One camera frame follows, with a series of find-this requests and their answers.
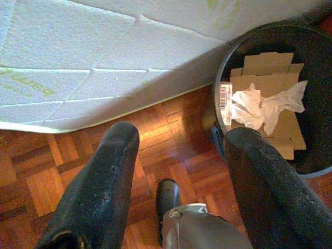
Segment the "foot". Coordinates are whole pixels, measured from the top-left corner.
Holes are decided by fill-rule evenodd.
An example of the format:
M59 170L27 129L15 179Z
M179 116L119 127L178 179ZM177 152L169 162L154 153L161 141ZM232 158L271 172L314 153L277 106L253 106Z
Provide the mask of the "foot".
M162 219L164 214L180 205L180 190L174 180L162 180L157 189L156 212L158 216L158 240L162 246Z

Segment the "white tissue paper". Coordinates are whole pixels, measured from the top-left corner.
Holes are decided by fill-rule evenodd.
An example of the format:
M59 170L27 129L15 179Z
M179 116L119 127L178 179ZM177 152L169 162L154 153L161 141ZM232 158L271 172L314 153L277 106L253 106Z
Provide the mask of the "white tissue paper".
M273 133L278 123L279 113L287 109L292 112L302 113L305 108L302 104L307 81L301 81L282 91L275 96L264 98L260 91L255 90L255 85L245 91L237 91L232 100L232 119L243 123L246 127L258 130L264 123L264 131L267 135Z
M235 102L232 104L231 118L239 123L243 123L246 127L258 130L264 122L260 110L260 90L255 90L255 85L245 91L237 91L232 96Z

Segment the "black trash can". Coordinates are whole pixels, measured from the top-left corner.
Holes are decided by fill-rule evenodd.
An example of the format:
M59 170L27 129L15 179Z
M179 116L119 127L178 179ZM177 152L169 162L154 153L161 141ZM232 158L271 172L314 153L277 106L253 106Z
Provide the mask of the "black trash can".
M245 56L262 52L293 52L292 63L305 64L299 81L308 81L302 100L306 110L296 116L307 150L295 151L291 164L303 178L332 171L332 38L315 27L298 22L270 23L231 42L203 110L203 128L212 132L223 156L222 139L227 131L219 111L220 81L229 81L231 69L243 67Z

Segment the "parquet floor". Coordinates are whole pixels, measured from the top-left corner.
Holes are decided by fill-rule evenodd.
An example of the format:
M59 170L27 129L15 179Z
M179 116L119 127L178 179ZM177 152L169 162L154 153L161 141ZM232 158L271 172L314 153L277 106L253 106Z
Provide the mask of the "parquet floor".
M33 248L70 181L120 120L133 123L141 139L123 248L159 248L155 196L163 178L178 182L183 204L206 203L245 234L227 167L200 125L209 90L67 134L0 131L0 248ZM329 207L331 183L331 175L312 183Z

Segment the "flattened cardboard box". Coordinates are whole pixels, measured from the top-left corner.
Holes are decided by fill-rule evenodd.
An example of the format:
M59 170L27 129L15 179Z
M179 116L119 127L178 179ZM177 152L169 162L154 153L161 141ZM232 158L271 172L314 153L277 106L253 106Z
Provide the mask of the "flattened cardboard box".
M303 68L303 63L292 64L292 59L293 53L268 52L246 56L243 68L231 71L230 82L233 84L233 92L248 89L250 83L254 83L261 96L266 98L286 91L298 82ZM233 120L229 129L243 126L244 124ZM258 131L285 159L294 159L294 150L306 149L294 112L282 111L270 136L267 136L262 127Z

